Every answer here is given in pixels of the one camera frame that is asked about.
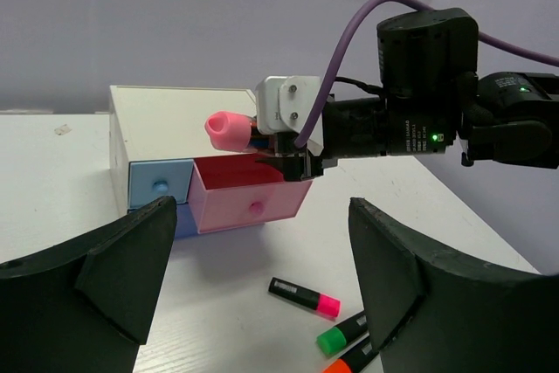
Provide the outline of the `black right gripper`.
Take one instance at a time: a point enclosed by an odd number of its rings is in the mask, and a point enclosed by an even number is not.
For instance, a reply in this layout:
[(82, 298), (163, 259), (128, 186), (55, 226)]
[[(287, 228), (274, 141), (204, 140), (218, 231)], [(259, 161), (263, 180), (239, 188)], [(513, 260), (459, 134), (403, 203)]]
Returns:
[(459, 111), (444, 102), (330, 101), (317, 126), (323, 139), (319, 156), (261, 156), (256, 163), (277, 170), (285, 182), (301, 182), (322, 176), (326, 160), (443, 154), (456, 139)]

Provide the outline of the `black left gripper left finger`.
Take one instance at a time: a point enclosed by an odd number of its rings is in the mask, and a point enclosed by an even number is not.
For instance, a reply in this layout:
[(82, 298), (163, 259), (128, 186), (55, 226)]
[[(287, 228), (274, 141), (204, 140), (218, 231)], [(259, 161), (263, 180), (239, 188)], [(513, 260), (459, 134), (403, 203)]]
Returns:
[(3, 372), (131, 372), (148, 340), (176, 201), (1, 265)]

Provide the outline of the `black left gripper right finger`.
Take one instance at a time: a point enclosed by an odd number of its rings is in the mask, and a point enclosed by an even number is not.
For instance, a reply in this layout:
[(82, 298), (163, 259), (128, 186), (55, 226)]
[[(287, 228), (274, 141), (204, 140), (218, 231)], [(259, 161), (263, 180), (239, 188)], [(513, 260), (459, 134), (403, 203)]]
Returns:
[(555, 372), (558, 278), (496, 265), (349, 203), (372, 347), (387, 372)]

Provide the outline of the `pink drawer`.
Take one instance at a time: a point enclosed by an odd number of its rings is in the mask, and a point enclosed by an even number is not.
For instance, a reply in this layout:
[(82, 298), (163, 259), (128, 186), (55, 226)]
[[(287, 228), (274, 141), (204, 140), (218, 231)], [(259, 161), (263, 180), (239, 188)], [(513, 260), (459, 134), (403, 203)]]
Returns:
[(289, 183), (258, 155), (194, 160), (188, 205), (200, 234), (293, 218), (311, 181)]

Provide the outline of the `light blue drawer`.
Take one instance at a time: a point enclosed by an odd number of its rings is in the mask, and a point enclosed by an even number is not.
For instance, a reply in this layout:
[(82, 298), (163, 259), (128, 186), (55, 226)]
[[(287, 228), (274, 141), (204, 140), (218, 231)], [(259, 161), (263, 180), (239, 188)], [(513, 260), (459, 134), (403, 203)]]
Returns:
[(140, 208), (162, 196), (172, 196), (178, 204), (185, 204), (193, 168), (192, 159), (131, 162), (128, 208)]

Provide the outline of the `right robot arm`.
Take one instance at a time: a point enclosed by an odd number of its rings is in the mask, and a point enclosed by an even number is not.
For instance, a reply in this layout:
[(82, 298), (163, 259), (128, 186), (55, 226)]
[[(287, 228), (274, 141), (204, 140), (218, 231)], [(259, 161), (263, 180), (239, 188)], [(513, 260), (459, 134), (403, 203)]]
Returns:
[(320, 81), (270, 77), (257, 91), (249, 145), (288, 182), (321, 176), (341, 159), (438, 155), (455, 142), (461, 162), (556, 169), (558, 78), (477, 74), (479, 29), (464, 10), (416, 11), (376, 27), (381, 83), (368, 97), (329, 97), (321, 136), (296, 146)]

